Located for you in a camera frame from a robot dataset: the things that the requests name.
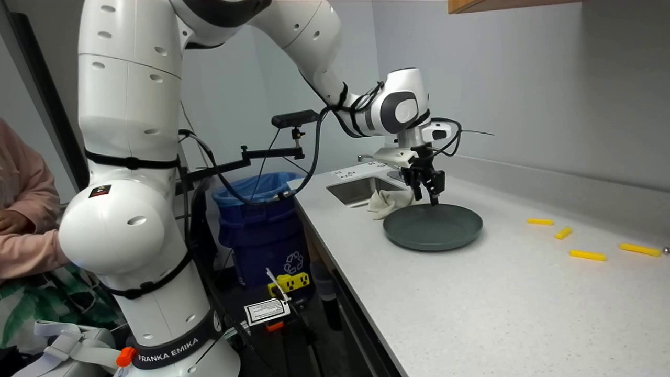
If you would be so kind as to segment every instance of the person's arm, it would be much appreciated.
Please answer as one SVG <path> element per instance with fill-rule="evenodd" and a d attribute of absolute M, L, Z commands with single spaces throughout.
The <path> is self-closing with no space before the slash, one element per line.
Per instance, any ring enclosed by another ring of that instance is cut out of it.
<path fill-rule="evenodd" d="M 3 120 L 0 134 L 5 139 L 3 144 L 9 149 L 20 171 L 22 193 L 9 210 L 26 217 L 31 222 L 31 229 L 27 229 L 29 233 L 45 233 L 52 229 L 59 208 L 54 179 L 49 173 L 45 159 L 14 133 L 11 133 L 9 127 L 3 124 Z"/>
<path fill-rule="evenodd" d="M 66 263 L 57 231 L 45 236 L 0 236 L 0 281 L 54 271 Z"/>

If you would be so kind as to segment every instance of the sink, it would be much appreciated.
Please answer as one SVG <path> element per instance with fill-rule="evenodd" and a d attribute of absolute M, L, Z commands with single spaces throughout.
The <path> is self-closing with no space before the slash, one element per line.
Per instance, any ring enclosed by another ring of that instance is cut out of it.
<path fill-rule="evenodd" d="M 388 180 L 381 180 L 377 177 L 366 177 L 341 185 L 327 186 L 343 206 L 361 206 L 366 203 L 375 192 L 402 192 L 402 186 L 397 186 Z"/>

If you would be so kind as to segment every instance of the round plate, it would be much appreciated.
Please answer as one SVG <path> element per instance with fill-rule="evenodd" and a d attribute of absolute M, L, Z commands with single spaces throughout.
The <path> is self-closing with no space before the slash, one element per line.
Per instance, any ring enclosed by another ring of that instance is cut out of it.
<path fill-rule="evenodd" d="M 412 206 L 384 220 L 385 237 L 415 252 L 453 252 L 466 247 L 481 233 L 481 219 L 459 206 Z"/>

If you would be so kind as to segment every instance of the green cloth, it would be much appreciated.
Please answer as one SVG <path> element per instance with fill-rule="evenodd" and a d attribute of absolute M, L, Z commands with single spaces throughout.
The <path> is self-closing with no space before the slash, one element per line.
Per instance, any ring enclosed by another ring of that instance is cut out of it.
<path fill-rule="evenodd" d="M 89 273 L 67 266 L 49 274 L 0 283 L 0 350 L 42 353 L 33 322 L 77 322 L 89 327 L 121 327 L 116 299 Z"/>

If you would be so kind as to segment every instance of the blue bin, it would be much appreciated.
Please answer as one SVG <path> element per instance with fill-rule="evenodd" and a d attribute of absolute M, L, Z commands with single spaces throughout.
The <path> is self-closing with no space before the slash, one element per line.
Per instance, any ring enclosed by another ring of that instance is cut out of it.
<path fill-rule="evenodd" d="M 246 179 L 233 189 L 252 201 L 246 206 L 227 189 L 214 193 L 220 213 L 218 241 L 234 250 L 234 271 L 246 288 L 271 283 L 266 269 L 274 274 L 296 274 L 308 271 L 304 229 L 296 213 L 293 198 L 280 198 L 291 173 L 276 173 Z"/>

